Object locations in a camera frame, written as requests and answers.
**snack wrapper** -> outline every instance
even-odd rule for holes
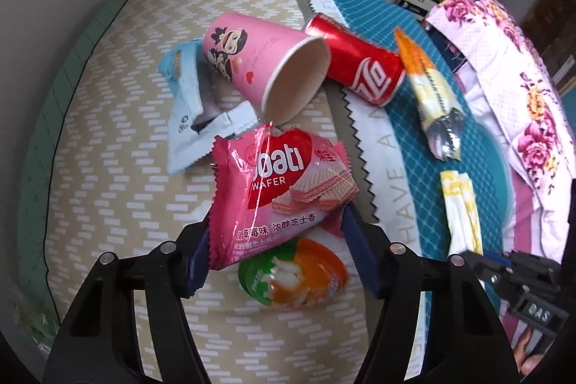
[[[448,255],[473,251],[482,256],[480,219],[470,176],[447,170],[440,172],[440,181],[451,236]]]
[[[214,136],[241,134],[258,124],[249,102],[223,113],[214,99],[202,40],[182,43],[158,65],[175,96],[168,120],[168,173],[185,171],[212,150]]]
[[[216,137],[210,268],[223,269],[313,227],[358,192],[342,143],[270,124]]]
[[[424,50],[400,28],[394,30],[408,82],[418,101],[420,125],[439,160],[460,160],[464,113],[453,90]]]

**coca-cola logo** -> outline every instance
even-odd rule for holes
[[[312,140],[300,129],[268,135],[260,145],[248,208],[262,207],[296,183],[312,159]]]
[[[350,88],[368,101],[374,102],[382,98],[392,83],[392,79],[386,75],[378,61],[373,61],[370,65],[371,60],[371,57],[367,57],[358,64]]]

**pink wafer package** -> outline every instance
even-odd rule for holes
[[[212,155],[211,269],[288,241],[358,192],[344,145],[301,129],[264,125],[237,140],[216,137]]]

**pink paper cup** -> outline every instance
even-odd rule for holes
[[[330,66],[323,38],[235,12],[214,21],[202,51],[257,114],[276,125],[302,111]]]

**wafer image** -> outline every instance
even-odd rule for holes
[[[306,205],[304,202],[293,200],[290,191],[286,191],[277,198],[272,199],[272,210],[284,215],[292,215],[293,213],[299,212],[303,210]]]
[[[349,174],[350,170],[341,162],[335,162],[330,166],[321,168],[312,174],[300,178],[296,181],[296,184],[290,186],[292,200],[306,203],[312,202]]]
[[[320,196],[320,208],[325,212],[331,212],[339,205],[349,201],[358,192],[358,186],[350,173],[340,180],[332,189]]]

